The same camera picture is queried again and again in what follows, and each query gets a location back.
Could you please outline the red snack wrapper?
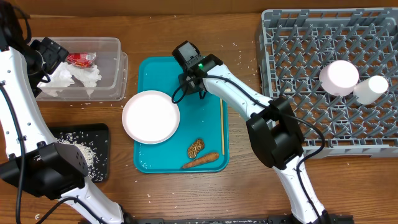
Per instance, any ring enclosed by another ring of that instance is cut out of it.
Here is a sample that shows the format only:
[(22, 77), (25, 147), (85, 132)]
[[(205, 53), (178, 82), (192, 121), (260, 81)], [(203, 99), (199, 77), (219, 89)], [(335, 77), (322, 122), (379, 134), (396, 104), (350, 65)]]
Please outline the red snack wrapper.
[(81, 67), (81, 68), (88, 68), (92, 67), (94, 65), (94, 61), (96, 58), (96, 53), (70, 53), (66, 61), (76, 67)]

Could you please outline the large white plate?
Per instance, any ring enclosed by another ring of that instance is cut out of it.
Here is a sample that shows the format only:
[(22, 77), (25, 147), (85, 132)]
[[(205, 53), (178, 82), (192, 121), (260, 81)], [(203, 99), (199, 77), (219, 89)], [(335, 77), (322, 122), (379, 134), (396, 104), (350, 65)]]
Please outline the large white plate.
[(125, 132), (144, 144), (168, 140), (180, 123), (180, 110), (171, 97), (161, 91), (147, 90), (134, 95), (122, 112)]

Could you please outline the brown patterned cookie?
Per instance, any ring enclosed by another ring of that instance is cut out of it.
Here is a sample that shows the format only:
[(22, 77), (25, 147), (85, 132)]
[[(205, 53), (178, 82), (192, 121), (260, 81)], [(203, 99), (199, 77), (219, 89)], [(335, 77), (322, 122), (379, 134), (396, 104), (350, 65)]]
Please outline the brown patterned cookie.
[(197, 139), (188, 149), (187, 156), (190, 159), (195, 159), (197, 154), (205, 148), (205, 143), (202, 139)]

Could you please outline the orange carrot piece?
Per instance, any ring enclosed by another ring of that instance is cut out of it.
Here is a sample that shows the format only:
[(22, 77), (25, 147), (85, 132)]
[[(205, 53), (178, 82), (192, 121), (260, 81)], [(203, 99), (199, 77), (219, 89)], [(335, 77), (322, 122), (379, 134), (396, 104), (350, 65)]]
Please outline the orange carrot piece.
[(181, 166), (181, 169), (189, 169), (192, 167), (196, 167), (196, 166), (200, 166), (203, 164), (207, 164), (210, 162), (214, 162), (219, 158), (219, 154), (217, 152), (211, 152), (208, 153), (202, 157), (199, 157), (198, 159), (192, 160), (186, 164), (184, 164), (183, 166)]

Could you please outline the small pink bowl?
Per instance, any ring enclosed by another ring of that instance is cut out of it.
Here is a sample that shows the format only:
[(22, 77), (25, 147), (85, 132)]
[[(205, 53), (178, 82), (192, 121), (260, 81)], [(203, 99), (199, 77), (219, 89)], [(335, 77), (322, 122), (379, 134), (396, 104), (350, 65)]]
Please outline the small pink bowl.
[(337, 60), (325, 66), (319, 75), (321, 87), (330, 95), (349, 95), (359, 80), (358, 69), (349, 61)]

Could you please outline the white cup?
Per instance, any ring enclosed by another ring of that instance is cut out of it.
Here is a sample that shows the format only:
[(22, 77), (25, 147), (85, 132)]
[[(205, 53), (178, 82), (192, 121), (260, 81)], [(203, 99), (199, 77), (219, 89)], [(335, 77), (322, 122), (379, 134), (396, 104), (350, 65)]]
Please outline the white cup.
[(382, 76), (375, 75), (357, 84), (353, 90), (353, 95), (357, 97), (358, 103), (369, 105), (385, 93), (388, 88), (387, 80)]

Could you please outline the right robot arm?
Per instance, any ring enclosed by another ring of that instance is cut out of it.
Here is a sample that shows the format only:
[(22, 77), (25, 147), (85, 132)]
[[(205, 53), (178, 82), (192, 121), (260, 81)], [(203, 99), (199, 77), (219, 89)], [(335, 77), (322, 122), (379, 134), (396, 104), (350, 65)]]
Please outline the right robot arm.
[(317, 198), (304, 162), (304, 136), (300, 125), (324, 135), (313, 124), (294, 115), (283, 97), (273, 100), (236, 78), (215, 55), (202, 56), (195, 45), (185, 41), (172, 56), (182, 68), (178, 91), (183, 96), (198, 93), (200, 99), (212, 94), (232, 107), (245, 120), (251, 147), (257, 158), (277, 173), (289, 198), (294, 223), (329, 223), (330, 216)]

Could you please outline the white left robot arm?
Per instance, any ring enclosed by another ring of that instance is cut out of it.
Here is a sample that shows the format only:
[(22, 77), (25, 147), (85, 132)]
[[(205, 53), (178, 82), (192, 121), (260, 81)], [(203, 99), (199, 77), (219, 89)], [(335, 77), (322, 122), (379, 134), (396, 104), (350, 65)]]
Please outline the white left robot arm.
[(57, 201), (40, 223), (63, 203), (90, 223), (135, 223), (92, 182), (79, 148), (59, 143), (46, 125), (35, 99), (38, 85), (50, 82), (68, 51), (48, 37), (39, 41), (24, 34), (16, 10), (1, 1), (1, 126), (7, 155), (1, 179), (17, 187), (16, 223), (23, 192)]

